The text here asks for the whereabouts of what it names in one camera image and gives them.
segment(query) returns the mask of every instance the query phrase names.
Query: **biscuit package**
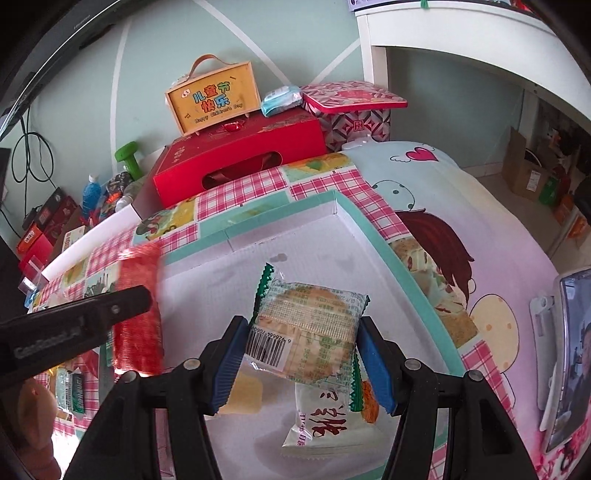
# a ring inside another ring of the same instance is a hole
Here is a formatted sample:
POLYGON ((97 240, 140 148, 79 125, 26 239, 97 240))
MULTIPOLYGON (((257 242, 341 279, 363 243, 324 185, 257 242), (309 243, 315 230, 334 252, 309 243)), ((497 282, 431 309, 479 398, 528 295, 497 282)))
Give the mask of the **biscuit package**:
POLYGON ((300 384, 350 393, 353 351, 367 295, 303 283, 285 283, 265 267, 246 358, 300 384))
POLYGON ((349 397, 340 392, 296 384, 297 421, 288 432, 281 453, 302 458, 328 458, 382 446, 385 436, 375 425, 379 404, 365 371, 354 379, 353 390, 348 404, 349 397), (359 411, 354 407, 356 393, 361 401, 359 411))

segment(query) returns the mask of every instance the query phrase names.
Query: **pink tin box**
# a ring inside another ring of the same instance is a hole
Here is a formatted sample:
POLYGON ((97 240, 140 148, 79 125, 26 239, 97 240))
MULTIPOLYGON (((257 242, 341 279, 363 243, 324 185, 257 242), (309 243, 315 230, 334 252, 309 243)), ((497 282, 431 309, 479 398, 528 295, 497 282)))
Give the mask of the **pink tin box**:
POLYGON ((408 102, 373 83, 351 80, 302 87, 303 107, 320 120, 330 151, 366 135, 378 142, 390 140, 390 109, 408 102))

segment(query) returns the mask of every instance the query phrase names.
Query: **cartoon print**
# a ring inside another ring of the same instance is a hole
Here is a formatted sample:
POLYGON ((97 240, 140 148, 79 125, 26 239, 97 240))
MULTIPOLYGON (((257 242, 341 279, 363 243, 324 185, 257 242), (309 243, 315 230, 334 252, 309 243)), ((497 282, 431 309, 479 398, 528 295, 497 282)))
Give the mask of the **cartoon print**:
POLYGON ((80 260, 76 265, 71 267, 64 275, 63 278, 63 287, 67 288, 72 286, 74 283, 82 280, 84 275, 86 274, 86 264, 88 262, 88 257, 80 260))
POLYGON ((289 163, 283 167, 283 172, 290 183, 301 181, 321 173, 349 167, 351 160, 342 153, 329 153, 320 157, 307 158, 305 160, 289 163))
POLYGON ((86 280, 84 298, 112 293, 116 291, 116 281, 119 278, 119 262, 114 263, 86 280))
POLYGON ((474 259, 462 241, 445 221, 424 209, 397 211, 397 215, 412 237, 398 239, 390 247, 413 274, 454 345, 459 348, 480 333, 499 372, 505 372, 519 350, 517 321, 511 308, 498 295, 487 294, 468 314, 466 306, 476 290, 471 266, 474 259))
POLYGON ((413 193, 397 181, 380 180, 372 188, 397 212, 414 208, 416 202, 413 193))
POLYGON ((485 295, 474 305, 470 316, 491 349, 499 371, 506 371, 519 350, 519 331, 511 308, 501 297, 485 295))
POLYGON ((170 210, 162 210, 146 218, 138 225, 135 234, 155 240, 173 230, 193 221, 195 197, 179 203, 170 210))
POLYGON ((399 161, 399 162, 404 162, 404 163, 408 163, 411 160, 416 160, 416 161, 439 161, 437 159, 437 157, 435 156, 435 154, 433 153, 434 150, 431 150, 432 147, 430 148, 424 148, 424 147, 415 147, 413 151, 410 152, 406 152, 405 156, 402 155, 394 155, 393 157, 390 157, 391 161, 399 161))

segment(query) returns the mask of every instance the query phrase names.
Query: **cable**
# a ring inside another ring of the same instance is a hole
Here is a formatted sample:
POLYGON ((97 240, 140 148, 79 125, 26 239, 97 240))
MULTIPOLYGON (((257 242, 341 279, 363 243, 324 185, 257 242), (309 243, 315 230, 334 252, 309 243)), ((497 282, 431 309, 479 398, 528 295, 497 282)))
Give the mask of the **cable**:
POLYGON ((11 170, 12 170, 12 178, 14 179, 15 182, 17 183, 23 183, 25 184, 25 215, 23 218, 26 218, 28 212, 27 212, 27 190, 28 190, 28 185, 29 185, 29 174, 31 174, 31 176, 33 177, 34 180, 38 181, 39 183, 51 183, 51 185, 53 185, 54 188, 56 187, 56 184, 53 183, 51 177, 53 177, 53 171, 55 168, 55 162, 54 162, 54 158, 53 158, 53 152, 51 151, 51 147, 49 146, 49 143, 47 142, 47 140, 45 140, 45 138, 43 137, 43 135, 37 133, 37 132, 31 132, 29 130, 29 115, 30 115, 31 109, 27 109, 27 122, 25 123, 25 121, 23 120, 23 118, 20 118, 20 122, 21 122, 21 130, 22 130, 22 135, 19 137, 19 139, 17 140, 17 143, 14 145, 14 148, 12 149, 12 156, 11 156, 11 170), (29 144, 29 137, 36 137, 37 141, 39 142, 39 165, 41 166, 41 169, 43 170, 43 173, 46 175, 46 179, 40 179, 39 177, 37 177, 35 175, 35 173, 32 171, 31 169, 31 146, 29 144), (20 144, 20 142, 24 140, 25 141, 25 174, 22 178, 17 178, 17 174, 14 171, 14 154, 17 151, 17 147, 20 144), (50 162, 51 162, 51 173, 47 173, 47 170, 45 170, 45 167, 43 166, 43 155, 41 154, 41 143, 43 143, 46 148, 47 151, 49 152, 49 157, 50 157, 50 162))
POLYGON ((0 208, 0 213, 1 213, 1 214, 2 214, 2 216, 4 217, 4 219, 6 220, 6 223, 7 223, 7 224, 8 224, 8 226, 11 228, 11 230, 14 232, 14 234, 15 234, 17 237, 19 237, 19 238, 20 238, 20 237, 21 237, 21 235, 20 235, 20 234, 19 234, 19 233, 18 233, 18 232, 17 232, 17 231, 14 229, 14 227, 13 227, 13 226, 12 226, 12 224, 10 223, 10 220, 8 220, 8 217, 6 216, 6 213, 4 213, 4 210, 2 210, 1 208, 0 208))

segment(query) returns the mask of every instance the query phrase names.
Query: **blue bottle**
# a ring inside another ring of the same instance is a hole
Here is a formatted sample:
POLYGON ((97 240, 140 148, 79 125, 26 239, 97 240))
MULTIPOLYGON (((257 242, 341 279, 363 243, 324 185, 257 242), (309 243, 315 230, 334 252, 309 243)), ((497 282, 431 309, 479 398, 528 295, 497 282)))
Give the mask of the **blue bottle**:
POLYGON ((88 184, 82 192, 82 216, 84 220, 88 220, 90 214, 95 211, 99 203, 100 194, 101 189, 98 177, 96 175, 90 175, 88 177, 88 184))

